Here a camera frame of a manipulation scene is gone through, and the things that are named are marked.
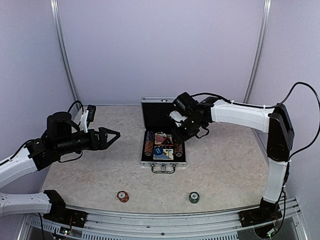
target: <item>metal frame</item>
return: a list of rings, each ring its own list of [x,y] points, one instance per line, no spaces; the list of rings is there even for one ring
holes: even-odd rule
[[[69,60],[68,60],[68,55],[67,55],[67,50],[65,46],[64,35],[63,35],[61,20],[60,20],[58,0],[50,0],[50,3],[51,3],[52,17],[55,25],[56,35],[58,38],[59,49],[60,49],[61,58],[63,61],[66,78],[69,84],[72,98],[74,101],[76,101],[76,100],[79,100],[79,95],[78,95],[78,91],[76,88],[76,84],[75,84],[75,81],[71,72]],[[80,105],[78,103],[76,104],[76,109],[77,111],[80,110]]]
[[[283,211],[284,199],[280,208]],[[84,228],[73,227],[73,239],[92,240],[141,240],[141,239],[238,239],[238,231],[251,229],[241,227],[238,213],[242,210],[256,208],[256,206],[236,208],[225,211],[202,213],[177,213],[177,214],[147,214],[125,213],[95,210],[90,208],[67,206],[68,208],[85,211],[88,213]],[[308,234],[299,205],[295,198],[287,199],[285,218],[293,218],[299,240],[308,240]],[[63,224],[44,219],[44,230],[54,232],[60,227],[68,227]],[[268,223],[255,225],[260,227]],[[24,228],[41,228],[37,214],[29,214],[24,222]]]
[[[264,0],[264,8],[263,8],[263,14],[262,14],[258,45],[257,45],[255,56],[254,56],[253,67],[250,74],[249,84],[246,89],[246,93],[243,100],[243,102],[246,104],[250,101],[250,98],[254,89],[254,85],[256,82],[258,68],[259,68],[263,46],[265,43],[265,38],[267,33],[267,26],[268,26],[268,21],[270,16],[270,8],[271,8],[271,0]]]

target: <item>poker chip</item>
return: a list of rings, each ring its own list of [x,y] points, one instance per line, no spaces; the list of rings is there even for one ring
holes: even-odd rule
[[[126,191],[120,191],[116,196],[122,203],[126,203],[129,201],[129,195]]]
[[[196,204],[200,200],[200,195],[196,191],[193,191],[189,194],[189,201],[192,204]]]

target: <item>robotic arm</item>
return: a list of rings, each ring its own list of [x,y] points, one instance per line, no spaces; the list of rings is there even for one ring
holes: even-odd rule
[[[200,128],[207,131],[209,123],[231,123],[268,133],[267,156],[269,174],[260,207],[240,212],[243,227],[273,221],[281,218],[278,205],[284,184],[289,176],[289,156],[293,146],[294,130],[286,107],[275,108],[254,106],[226,101],[218,96],[210,96],[201,102],[184,92],[174,101],[175,111],[170,117],[175,121],[173,138],[184,142],[198,136]]]
[[[120,133],[104,127],[99,131],[88,129],[94,121],[96,107],[89,105],[82,114],[79,125],[72,121],[68,112],[56,112],[47,118],[47,129],[41,138],[25,142],[12,156],[0,161],[0,188],[14,180],[61,162],[61,156],[84,150],[107,149]],[[115,135],[108,141],[108,134]],[[43,213],[47,219],[63,219],[66,204],[55,190],[45,190],[37,194],[0,193],[0,217],[12,214]]]

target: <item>poker chip stack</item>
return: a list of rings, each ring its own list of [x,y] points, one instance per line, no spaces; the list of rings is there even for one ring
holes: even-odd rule
[[[182,144],[174,144],[174,154],[175,156],[177,156],[178,158],[180,158],[183,154],[184,150],[183,150],[183,147],[182,147]]]
[[[153,152],[155,134],[153,131],[148,131],[146,133],[145,145],[144,145],[144,155],[150,157]]]

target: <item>table surface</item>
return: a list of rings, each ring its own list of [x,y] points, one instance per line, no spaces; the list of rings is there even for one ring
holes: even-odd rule
[[[155,174],[140,165],[145,132],[140,106],[97,106],[90,129],[98,127],[119,131],[121,137],[107,150],[84,151],[77,161],[52,164],[42,190],[56,190],[78,207],[164,214],[246,207],[263,196],[268,166],[250,128],[212,123],[208,136],[185,143],[186,167]],[[128,193],[128,202],[118,200],[119,191]],[[190,192],[199,193],[198,203],[189,202]]]

